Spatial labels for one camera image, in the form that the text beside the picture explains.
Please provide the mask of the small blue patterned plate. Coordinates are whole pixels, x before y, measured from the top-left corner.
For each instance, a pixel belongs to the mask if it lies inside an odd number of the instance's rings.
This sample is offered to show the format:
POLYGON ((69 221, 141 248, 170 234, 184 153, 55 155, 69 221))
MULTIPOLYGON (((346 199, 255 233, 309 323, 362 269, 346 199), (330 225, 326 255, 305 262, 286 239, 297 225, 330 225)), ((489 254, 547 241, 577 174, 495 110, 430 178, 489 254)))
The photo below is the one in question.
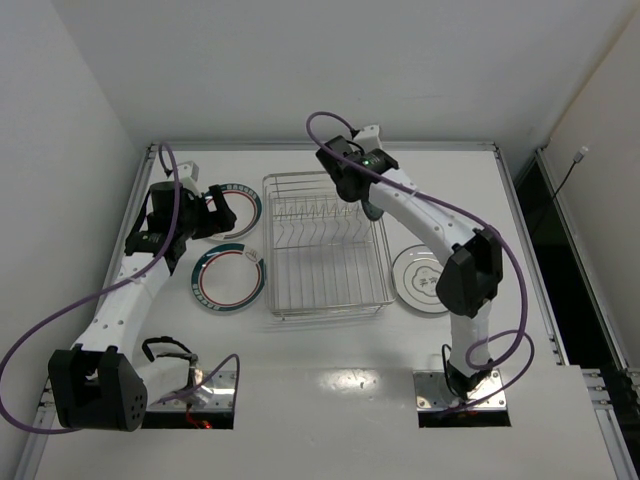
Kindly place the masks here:
POLYGON ((384 215, 384 210, 371 204, 369 201, 362 200, 361 208, 365 216, 371 221, 376 222, 384 215))

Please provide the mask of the white plate with grey rim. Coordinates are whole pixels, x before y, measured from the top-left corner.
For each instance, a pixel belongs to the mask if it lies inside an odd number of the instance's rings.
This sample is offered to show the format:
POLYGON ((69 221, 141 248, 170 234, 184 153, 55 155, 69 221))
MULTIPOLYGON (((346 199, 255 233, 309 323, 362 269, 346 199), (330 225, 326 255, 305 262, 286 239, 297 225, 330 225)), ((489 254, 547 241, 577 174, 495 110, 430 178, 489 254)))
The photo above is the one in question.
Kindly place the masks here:
POLYGON ((399 298, 428 315, 448 313, 436 292, 442 272, 443 266, 424 244, 407 247, 392 264, 392 280, 399 298))

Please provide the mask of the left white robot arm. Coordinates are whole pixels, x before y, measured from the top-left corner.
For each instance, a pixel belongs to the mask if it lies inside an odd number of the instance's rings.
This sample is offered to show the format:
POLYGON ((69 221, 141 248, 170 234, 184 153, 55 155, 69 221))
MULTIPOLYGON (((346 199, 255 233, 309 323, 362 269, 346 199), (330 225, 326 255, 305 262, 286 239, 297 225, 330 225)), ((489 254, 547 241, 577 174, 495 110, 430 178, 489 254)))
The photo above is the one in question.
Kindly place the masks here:
POLYGON ((119 283, 109 288, 73 347, 56 350, 48 362, 62 426, 134 431, 148 406, 194 395, 195 353, 161 353, 141 367, 134 367, 131 359, 150 307, 187 242, 230 231, 235 222, 218 185, 205 194, 185 181, 149 188, 125 240, 119 283))

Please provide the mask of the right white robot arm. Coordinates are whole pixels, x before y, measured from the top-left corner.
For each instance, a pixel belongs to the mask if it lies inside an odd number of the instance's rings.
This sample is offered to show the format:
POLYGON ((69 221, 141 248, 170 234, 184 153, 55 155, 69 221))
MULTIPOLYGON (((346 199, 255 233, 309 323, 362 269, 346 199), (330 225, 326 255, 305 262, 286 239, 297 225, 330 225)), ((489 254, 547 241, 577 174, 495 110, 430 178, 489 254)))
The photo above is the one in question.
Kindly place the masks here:
POLYGON ((419 199, 415 184, 380 148, 362 153, 337 136, 315 156, 343 201, 389 214, 426 245, 443 267, 435 292, 450 314, 452 343, 446 379, 452 393, 466 400, 491 371, 488 316, 503 279, 503 253, 496 235, 419 199))

